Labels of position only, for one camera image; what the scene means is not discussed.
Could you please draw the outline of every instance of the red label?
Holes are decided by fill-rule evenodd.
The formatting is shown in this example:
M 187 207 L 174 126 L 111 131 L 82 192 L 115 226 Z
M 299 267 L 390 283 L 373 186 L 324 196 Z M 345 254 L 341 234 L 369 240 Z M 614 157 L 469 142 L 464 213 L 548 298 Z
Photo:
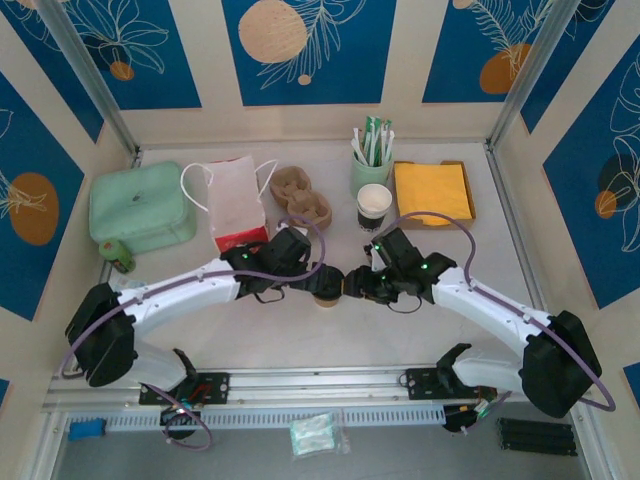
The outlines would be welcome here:
M 237 247 L 238 245 L 246 245 L 247 243 L 254 242 L 266 243 L 268 241 L 269 235 L 267 234 L 267 228 L 264 226 L 245 230 L 244 232 L 225 235 L 224 237 L 217 237 L 215 239 L 220 253 L 226 252 L 230 248 Z

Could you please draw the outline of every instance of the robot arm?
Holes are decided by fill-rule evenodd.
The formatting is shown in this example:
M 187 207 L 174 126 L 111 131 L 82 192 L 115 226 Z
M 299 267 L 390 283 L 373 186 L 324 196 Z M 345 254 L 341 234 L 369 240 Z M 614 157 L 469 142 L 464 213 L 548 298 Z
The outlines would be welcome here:
M 534 310 L 468 277 L 444 255 L 425 258 L 399 228 L 374 238 L 365 251 L 371 255 L 371 267 L 347 275 L 345 295 L 389 304 L 404 292 L 460 313 L 508 347 L 485 351 L 457 345 L 438 362 L 435 387 L 444 386 L 452 395 L 464 386 L 522 392 L 544 413 L 566 415 L 592 381 L 532 319 L 555 332 L 601 375 L 582 323 L 571 313 L 554 317 Z
M 267 244 L 233 248 L 200 268 L 153 285 L 120 294 L 106 283 L 93 287 L 67 327 L 70 344 L 106 312 L 118 307 L 121 311 L 87 337 L 75 352 L 87 382 L 100 387 L 130 380 L 167 392 L 179 389 L 180 398 L 188 396 L 197 385 L 195 369 L 186 355 L 179 350 L 161 350 L 143 338 L 194 310 L 251 294 L 257 296 L 269 288 L 286 285 L 319 296 L 339 288 L 342 273 L 327 265 L 321 265 L 303 280 L 272 279 L 281 277 L 284 281 L 306 273 L 310 251 L 311 244 L 302 233 L 286 228 Z M 256 278 L 243 275 L 243 271 L 267 275 Z

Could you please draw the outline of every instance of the white table surface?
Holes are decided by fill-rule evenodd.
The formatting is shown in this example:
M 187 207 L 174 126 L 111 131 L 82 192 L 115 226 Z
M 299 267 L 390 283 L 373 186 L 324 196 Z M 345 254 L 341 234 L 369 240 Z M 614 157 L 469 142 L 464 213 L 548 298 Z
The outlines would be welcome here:
M 404 141 L 394 145 L 394 152 L 397 160 L 465 162 L 477 211 L 471 227 L 478 242 L 472 273 L 504 294 L 529 303 L 482 145 Z M 370 234 L 357 226 L 356 205 L 349 194 L 350 146 L 346 142 L 221 144 L 198 149 L 145 150 L 142 163 L 174 160 L 184 166 L 247 154 L 253 155 L 256 165 L 277 158 L 281 167 L 304 168 L 314 190 L 329 199 L 333 208 L 333 223 L 325 230 L 326 262 L 345 273 L 366 262 L 362 247 Z M 260 172 L 262 181 L 268 169 Z M 187 175 L 195 197 L 204 203 L 206 187 L 201 171 L 191 169 Z M 268 190 L 263 202 L 273 228 L 284 211 Z M 384 225 L 394 216 L 388 215 Z M 208 217 L 199 209 L 198 222 L 193 240 L 137 256 L 138 266 L 131 277 L 151 283 L 199 267 L 217 256 L 208 233 Z M 462 265 L 469 253 L 468 240 L 458 231 L 406 233 L 425 256 L 438 251 Z M 318 242 L 314 241 L 312 260 L 318 258 L 318 252 Z M 396 308 L 409 310 L 415 301 L 403 298 Z M 349 297 L 342 297 L 331 309 L 323 309 L 311 295 L 287 289 L 282 302 L 260 305 L 253 297 L 247 297 L 213 305 L 158 328 L 147 340 L 160 347 L 184 350 L 196 368 L 294 368 L 434 363 L 458 342 L 473 343 L 487 338 L 488 334 L 464 317 L 426 302 L 418 312 L 409 315 L 395 314 L 382 305 Z

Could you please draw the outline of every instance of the paper cup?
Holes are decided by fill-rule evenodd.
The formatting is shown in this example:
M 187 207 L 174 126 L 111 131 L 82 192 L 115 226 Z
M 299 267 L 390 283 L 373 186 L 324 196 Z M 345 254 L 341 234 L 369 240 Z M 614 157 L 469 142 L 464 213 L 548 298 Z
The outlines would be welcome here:
M 358 225 L 366 232 L 380 228 L 391 208 L 393 196 L 383 185 L 369 184 L 358 191 Z

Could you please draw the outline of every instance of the white paper bag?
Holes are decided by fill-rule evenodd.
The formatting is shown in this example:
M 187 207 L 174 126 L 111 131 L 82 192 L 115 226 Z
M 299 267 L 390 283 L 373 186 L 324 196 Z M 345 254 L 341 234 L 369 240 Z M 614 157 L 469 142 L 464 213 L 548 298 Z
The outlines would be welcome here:
M 262 189 L 258 190 L 256 172 L 269 164 L 274 164 L 273 169 Z M 185 172 L 196 165 L 203 169 L 207 183 L 206 207 L 194 200 L 183 185 Z M 220 252 L 237 245 L 269 240 L 261 196 L 277 165 L 277 160 L 270 160 L 255 168 L 249 155 L 222 162 L 192 163 L 182 171 L 182 191 L 209 214 L 211 237 Z

